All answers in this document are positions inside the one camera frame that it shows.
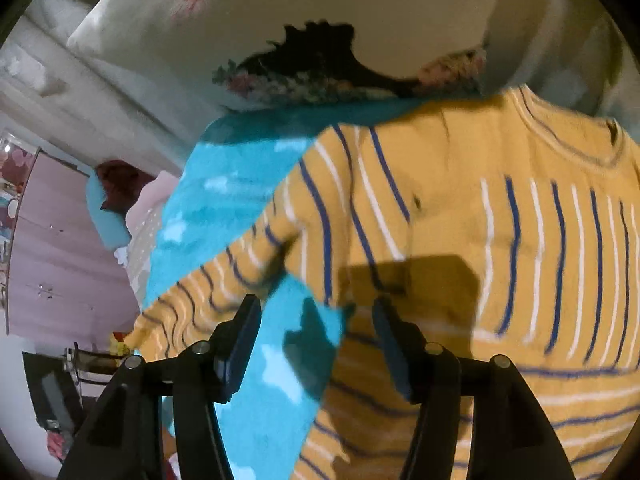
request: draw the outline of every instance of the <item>blue cushion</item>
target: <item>blue cushion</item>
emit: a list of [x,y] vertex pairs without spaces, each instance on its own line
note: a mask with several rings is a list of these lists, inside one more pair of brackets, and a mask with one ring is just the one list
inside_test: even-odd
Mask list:
[[89,216],[94,223],[95,230],[100,235],[102,244],[108,250],[113,251],[118,247],[129,245],[131,234],[127,230],[122,215],[100,209],[106,198],[107,193],[104,191],[100,179],[95,174],[95,171],[92,171],[86,183],[86,207],[89,210]]

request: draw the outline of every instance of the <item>pink dresser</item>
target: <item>pink dresser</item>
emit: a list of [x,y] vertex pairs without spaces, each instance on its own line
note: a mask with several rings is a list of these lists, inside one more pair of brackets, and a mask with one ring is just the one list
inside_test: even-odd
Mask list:
[[9,260],[8,331],[60,347],[104,350],[138,304],[86,209],[87,176],[38,154],[18,209]]

